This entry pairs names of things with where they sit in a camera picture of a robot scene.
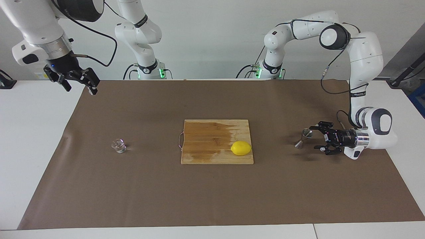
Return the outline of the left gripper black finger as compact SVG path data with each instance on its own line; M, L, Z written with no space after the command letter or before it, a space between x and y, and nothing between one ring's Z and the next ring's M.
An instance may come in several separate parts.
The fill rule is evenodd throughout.
M310 130L318 130L321 133L327 133L333 128L333 123L329 121L320 121L315 126L309 127Z
M342 152L341 147L333 146L333 145L330 145L330 144L316 145L316 146L314 146L314 149L317 149L321 152L324 152L325 155L337 155L337 154L340 154Z

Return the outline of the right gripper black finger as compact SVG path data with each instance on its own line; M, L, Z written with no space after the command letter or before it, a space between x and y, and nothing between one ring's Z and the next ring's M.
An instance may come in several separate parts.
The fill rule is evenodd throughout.
M71 90L72 87L63 74L54 72L49 66L44 66L44 73L51 82L58 83L65 89L65 91L69 92Z
M79 82L88 88L90 95L96 95L100 79L92 68L78 69L68 72L68 79Z

